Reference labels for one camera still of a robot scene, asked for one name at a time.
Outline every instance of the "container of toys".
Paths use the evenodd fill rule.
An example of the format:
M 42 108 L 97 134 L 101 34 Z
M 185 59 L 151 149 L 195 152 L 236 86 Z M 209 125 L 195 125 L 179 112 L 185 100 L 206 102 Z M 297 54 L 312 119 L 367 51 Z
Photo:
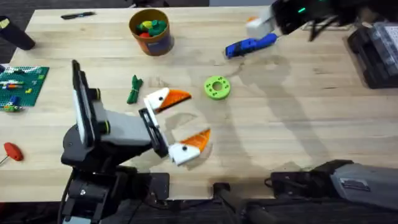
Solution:
M 141 10 L 131 17 L 129 27 L 145 54 L 158 56 L 171 50 L 169 19 L 162 11 Z

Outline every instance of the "green led light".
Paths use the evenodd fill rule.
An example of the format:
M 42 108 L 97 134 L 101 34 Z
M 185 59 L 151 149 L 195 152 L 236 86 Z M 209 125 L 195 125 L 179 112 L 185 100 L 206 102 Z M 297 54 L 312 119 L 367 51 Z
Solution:
M 306 9 L 303 7 L 300 10 L 298 10 L 298 13 L 302 13 L 303 11 L 305 11 Z

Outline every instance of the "colorful toy pieces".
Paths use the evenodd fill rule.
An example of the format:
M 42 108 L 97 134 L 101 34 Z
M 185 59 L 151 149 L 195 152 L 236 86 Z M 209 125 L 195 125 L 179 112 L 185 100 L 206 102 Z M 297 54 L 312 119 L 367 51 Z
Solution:
M 161 34 L 167 27 L 165 21 L 144 21 L 137 25 L 137 31 L 140 37 L 149 38 Z

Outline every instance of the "green lego baseplate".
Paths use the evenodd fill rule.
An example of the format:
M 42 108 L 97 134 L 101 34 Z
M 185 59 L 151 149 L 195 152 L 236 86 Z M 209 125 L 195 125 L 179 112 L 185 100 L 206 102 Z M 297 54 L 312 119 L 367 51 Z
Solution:
M 18 106 L 34 106 L 42 89 L 48 67 L 8 67 L 0 73 L 0 105 L 6 105 L 11 96 L 18 96 Z M 4 89 L 9 80 L 24 82 L 21 88 Z

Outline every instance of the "red object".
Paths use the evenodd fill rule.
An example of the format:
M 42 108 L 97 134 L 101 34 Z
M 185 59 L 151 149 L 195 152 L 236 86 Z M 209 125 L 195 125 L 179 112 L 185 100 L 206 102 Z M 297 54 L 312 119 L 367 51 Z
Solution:
M 7 156 L 11 157 L 15 161 L 21 161 L 24 159 L 21 150 L 19 150 L 18 146 L 15 144 L 6 142 L 4 143 L 4 149 L 6 150 Z
M 143 38 L 149 38 L 149 37 L 151 37 L 148 33 L 142 33 L 142 34 L 140 34 L 139 36 L 140 36 L 140 37 L 143 37 Z

